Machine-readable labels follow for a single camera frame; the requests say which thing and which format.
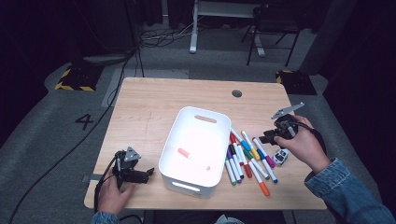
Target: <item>denim sleeve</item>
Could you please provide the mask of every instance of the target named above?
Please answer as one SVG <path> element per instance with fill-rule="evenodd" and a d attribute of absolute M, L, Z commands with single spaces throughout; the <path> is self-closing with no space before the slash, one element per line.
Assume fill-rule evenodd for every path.
<path fill-rule="evenodd" d="M 305 185 L 347 223 L 396 223 L 388 208 L 338 159 L 319 174 L 311 173 Z"/>
<path fill-rule="evenodd" d="M 108 212 L 97 212 L 91 221 L 91 224 L 118 224 L 119 218 Z"/>

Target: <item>person's left hand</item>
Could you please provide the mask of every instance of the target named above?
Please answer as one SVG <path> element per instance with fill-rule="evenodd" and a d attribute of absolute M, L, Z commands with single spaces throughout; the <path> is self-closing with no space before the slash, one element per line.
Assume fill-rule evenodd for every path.
<path fill-rule="evenodd" d="M 129 186 L 121 192 L 117 187 L 117 178 L 112 176 L 111 169 L 107 172 L 105 179 L 99 192 L 98 212 L 117 215 L 132 195 L 136 184 L 128 183 Z"/>

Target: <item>gray carpet floor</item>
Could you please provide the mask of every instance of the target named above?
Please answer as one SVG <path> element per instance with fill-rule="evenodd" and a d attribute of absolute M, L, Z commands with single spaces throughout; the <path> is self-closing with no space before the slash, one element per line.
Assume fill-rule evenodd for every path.
<path fill-rule="evenodd" d="M 275 72 L 283 69 L 288 51 L 267 49 L 261 58 L 253 53 L 250 66 L 249 38 L 241 43 L 245 29 L 206 29 L 199 33 L 196 54 L 189 53 L 190 36 L 175 40 L 166 47 L 142 48 L 144 69 L 189 71 L 190 79 L 276 82 Z M 270 43 L 270 38 L 262 39 Z M 315 35 L 304 30 L 291 57 L 289 70 L 297 70 Z M 136 60 L 126 66 L 134 73 Z M 54 87 L 68 64 L 48 75 L 45 85 L 48 95 L 21 121 L 0 150 L 0 223 L 6 223 L 23 194 L 37 179 L 66 153 L 76 147 L 48 173 L 24 198 L 13 223 L 89 223 L 93 211 L 84 206 L 87 184 L 81 181 L 92 173 L 106 134 L 112 108 L 99 121 L 106 107 L 102 102 L 116 71 L 122 64 L 105 67 L 96 91 L 60 91 Z M 311 80 L 318 95 L 289 95 L 291 103 L 304 102 L 296 114 L 310 118 L 322 133 L 330 157 L 343 160 L 358 178 L 379 198 L 374 180 L 350 145 L 343 129 L 322 96 L 327 80 L 320 74 Z M 91 115 L 94 123 L 83 130 L 76 119 Z M 81 144 L 79 143 L 97 124 Z M 138 214 L 141 210 L 125 210 L 120 216 Z M 324 211 L 284 211 L 288 223 L 335 223 L 332 214 Z"/>

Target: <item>table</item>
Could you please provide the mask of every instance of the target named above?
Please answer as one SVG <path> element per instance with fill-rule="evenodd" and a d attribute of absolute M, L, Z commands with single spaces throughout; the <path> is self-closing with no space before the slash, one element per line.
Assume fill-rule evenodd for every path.
<path fill-rule="evenodd" d="M 198 40 L 198 16 L 220 16 L 236 18 L 253 18 L 253 8 L 259 7 L 257 4 L 227 3 L 227 2 L 206 2 L 195 0 L 193 12 L 193 24 L 190 43 L 190 53 L 196 53 Z M 254 42 L 257 52 L 261 57 L 265 56 L 260 38 L 256 35 Z"/>
<path fill-rule="evenodd" d="M 241 91 L 234 97 L 233 91 Z M 285 89 L 277 83 L 212 81 L 167 78 L 127 77 L 109 122 L 106 136 L 93 172 L 102 174 L 114 154 L 133 147 L 141 159 L 135 169 L 146 171 L 155 168 L 147 184 L 137 185 L 126 204 L 134 209 L 248 209 L 289 210 L 325 209 L 324 202 L 305 186 L 304 178 L 310 168 L 290 155 L 282 167 L 274 172 L 279 182 L 265 181 L 271 192 L 265 197 L 254 177 L 245 178 L 241 185 L 233 187 L 226 169 L 209 199 L 199 199 L 169 190 L 163 183 L 158 168 L 167 136 L 184 106 L 195 106 L 227 115 L 233 128 L 245 130 L 250 137 L 258 137 L 263 131 L 274 129 L 271 116 L 279 108 L 290 106 Z M 263 145 L 269 155 L 277 146 Z M 84 203 L 93 208 L 94 188 L 92 180 Z"/>

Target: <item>person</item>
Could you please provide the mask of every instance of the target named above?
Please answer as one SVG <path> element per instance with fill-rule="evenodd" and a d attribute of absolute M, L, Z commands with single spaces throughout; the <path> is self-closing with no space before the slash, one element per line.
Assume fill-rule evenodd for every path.
<path fill-rule="evenodd" d="M 294 117 L 298 122 L 314 129 L 307 118 Z M 288 140 L 276 136 L 274 140 L 312 169 L 304 181 L 305 185 L 345 222 L 396 223 L 388 208 L 377 201 L 339 159 L 327 157 L 318 139 L 308 129 L 299 126 L 294 138 Z M 114 176 L 105 181 L 99 193 L 98 212 L 93 216 L 92 224 L 118 223 L 117 214 L 133 190 L 134 185 L 131 184 L 124 192 L 119 191 Z"/>

